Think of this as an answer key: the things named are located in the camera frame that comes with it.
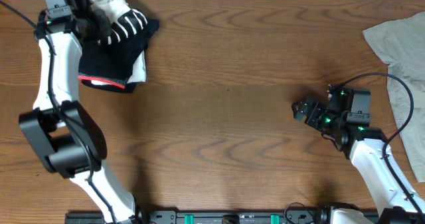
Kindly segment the white t-shirt black logo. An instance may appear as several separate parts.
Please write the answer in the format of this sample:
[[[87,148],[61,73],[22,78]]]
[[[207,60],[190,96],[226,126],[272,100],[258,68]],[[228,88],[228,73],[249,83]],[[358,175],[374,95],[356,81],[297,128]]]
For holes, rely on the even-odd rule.
[[[98,40],[99,45],[112,45],[141,33],[148,24],[145,15],[131,8],[126,0],[91,0],[93,10],[103,10],[110,22],[111,31],[107,37]]]

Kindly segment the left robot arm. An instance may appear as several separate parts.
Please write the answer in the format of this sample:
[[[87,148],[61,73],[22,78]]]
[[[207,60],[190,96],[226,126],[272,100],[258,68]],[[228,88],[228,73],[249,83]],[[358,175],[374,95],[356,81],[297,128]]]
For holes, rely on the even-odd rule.
[[[103,223],[148,223],[149,217],[108,164],[105,137],[79,102],[82,44],[111,34],[102,10],[90,0],[45,0],[35,38],[42,53],[41,81],[19,127],[50,173],[81,187],[99,207]]]

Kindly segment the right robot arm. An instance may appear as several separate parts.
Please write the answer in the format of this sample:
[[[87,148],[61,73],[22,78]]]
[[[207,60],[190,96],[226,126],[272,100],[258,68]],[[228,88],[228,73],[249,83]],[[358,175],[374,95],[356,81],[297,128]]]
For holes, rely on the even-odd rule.
[[[370,125],[368,94],[333,95],[328,104],[313,98],[294,102],[297,121],[321,133],[360,173],[378,211],[379,223],[423,223],[424,199],[392,155],[381,129]]]

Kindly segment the black folded garment red trim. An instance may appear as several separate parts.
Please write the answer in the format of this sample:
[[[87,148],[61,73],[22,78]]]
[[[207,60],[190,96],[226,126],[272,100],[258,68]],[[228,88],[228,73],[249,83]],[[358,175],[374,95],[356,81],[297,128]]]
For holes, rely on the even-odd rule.
[[[158,28],[158,20],[148,19],[145,28],[134,37],[113,45],[84,45],[78,68],[81,83],[100,90],[132,93],[138,82],[145,81],[145,73],[137,81],[130,77],[136,68],[145,67],[143,52]]]

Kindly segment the white folded garment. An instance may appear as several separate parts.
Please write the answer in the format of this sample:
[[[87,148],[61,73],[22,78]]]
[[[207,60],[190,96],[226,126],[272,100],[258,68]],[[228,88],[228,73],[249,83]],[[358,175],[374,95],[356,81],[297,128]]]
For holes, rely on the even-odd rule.
[[[145,65],[145,52],[142,51],[133,64],[132,75],[129,77],[127,83],[129,84],[129,83],[145,82],[146,78],[147,78],[147,73],[146,73],[146,65]],[[94,85],[100,85],[100,86],[113,85],[113,86],[119,87],[119,85],[116,84],[115,82],[112,82],[112,81],[105,82],[103,80],[100,80],[99,78],[97,80],[92,79],[90,82]]]

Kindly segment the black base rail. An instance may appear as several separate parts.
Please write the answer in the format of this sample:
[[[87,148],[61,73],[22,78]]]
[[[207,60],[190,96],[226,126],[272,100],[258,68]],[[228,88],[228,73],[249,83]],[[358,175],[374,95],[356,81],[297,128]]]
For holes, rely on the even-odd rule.
[[[419,217],[415,214],[402,215],[401,210],[384,211],[383,217],[377,212],[360,212],[358,223],[419,223]],[[324,224],[331,223],[330,209],[319,211],[301,208],[289,209],[286,212],[254,212],[254,213],[225,213],[225,212],[176,212],[176,211],[152,211],[139,217],[131,217],[129,221],[116,223],[152,223],[152,224]],[[107,223],[101,213],[67,213],[64,218],[65,224],[102,224]]]

